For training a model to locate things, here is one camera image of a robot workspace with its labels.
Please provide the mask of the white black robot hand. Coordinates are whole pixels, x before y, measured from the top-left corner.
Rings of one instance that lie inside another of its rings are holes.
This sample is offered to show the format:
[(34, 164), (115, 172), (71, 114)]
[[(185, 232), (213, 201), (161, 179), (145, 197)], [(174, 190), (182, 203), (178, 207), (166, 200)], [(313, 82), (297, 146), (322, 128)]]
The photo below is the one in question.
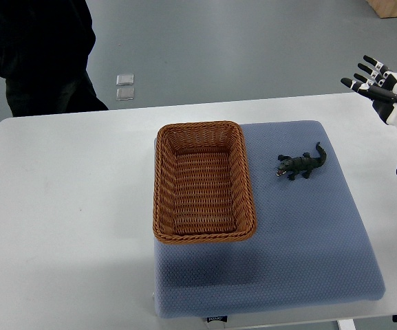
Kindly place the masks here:
[(365, 55), (358, 64), (362, 74), (342, 78), (341, 83), (353, 92), (372, 101), (379, 118), (387, 125), (397, 128), (397, 72)]

